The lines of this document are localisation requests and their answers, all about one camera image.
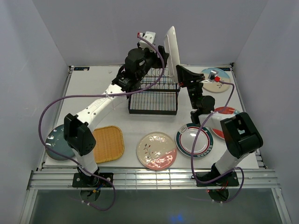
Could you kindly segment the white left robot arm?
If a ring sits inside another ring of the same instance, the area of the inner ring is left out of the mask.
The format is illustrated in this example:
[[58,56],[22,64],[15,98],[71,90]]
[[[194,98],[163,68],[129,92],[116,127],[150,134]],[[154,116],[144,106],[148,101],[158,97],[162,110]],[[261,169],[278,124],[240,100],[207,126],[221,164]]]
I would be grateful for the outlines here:
[[98,97],[75,115],[67,114],[64,118],[64,139],[72,148],[79,163],[78,172],[88,186],[99,182],[99,168],[93,156],[96,140],[93,131],[97,125],[113,110],[127,100],[127,93],[140,88],[140,82],[150,69],[162,69],[167,65],[169,54],[159,45],[158,52],[151,52],[141,47],[129,51],[125,63],[119,68],[103,97]]

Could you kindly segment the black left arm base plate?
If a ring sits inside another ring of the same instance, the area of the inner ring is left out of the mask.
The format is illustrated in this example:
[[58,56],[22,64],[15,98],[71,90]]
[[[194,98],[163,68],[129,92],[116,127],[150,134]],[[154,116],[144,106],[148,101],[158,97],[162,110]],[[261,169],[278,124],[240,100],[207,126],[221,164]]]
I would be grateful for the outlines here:
[[74,188],[98,188],[98,187],[105,187],[109,188],[112,187],[112,184],[108,183],[107,181],[94,177],[94,176],[87,176],[84,173],[75,173],[72,180],[72,187]]

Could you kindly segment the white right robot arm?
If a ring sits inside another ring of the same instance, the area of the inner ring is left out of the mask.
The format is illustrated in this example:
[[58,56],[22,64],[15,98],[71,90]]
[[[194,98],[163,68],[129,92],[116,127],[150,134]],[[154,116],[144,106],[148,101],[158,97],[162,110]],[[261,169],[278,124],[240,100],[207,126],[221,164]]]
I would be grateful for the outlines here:
[[217,82],[234,87],[233,83],[222,81],[214,70],[208,77],[194,73],[181,65],[176,65],[175,70],[177,83],[180,87],[187,88],[188,91],[193,108],[192,123],[200,130],[204,127],[221,130],[227,147],[221,158],[212,165],[210,172],[202,177],[198,177],[195,172],[192,175],[199,184],[222,185],[245,157],[263,145],[263,139],[246,112],[236,115],[216,112],[214,110],[215,99],[212,96],[203,95],[203,84]]

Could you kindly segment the white rectangular plate black rim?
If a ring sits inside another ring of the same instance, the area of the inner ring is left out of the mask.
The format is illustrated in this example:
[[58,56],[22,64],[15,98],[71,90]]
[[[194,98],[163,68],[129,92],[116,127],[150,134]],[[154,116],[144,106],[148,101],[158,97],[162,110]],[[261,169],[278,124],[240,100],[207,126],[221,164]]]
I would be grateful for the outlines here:
[[165,52],[169,54],[167,59],[168,74],[169,77],[178,83],[178,73],[176,66],[180,65],[180,57],[177,43],[176,30],[174,26],[171,26],[164,37]]

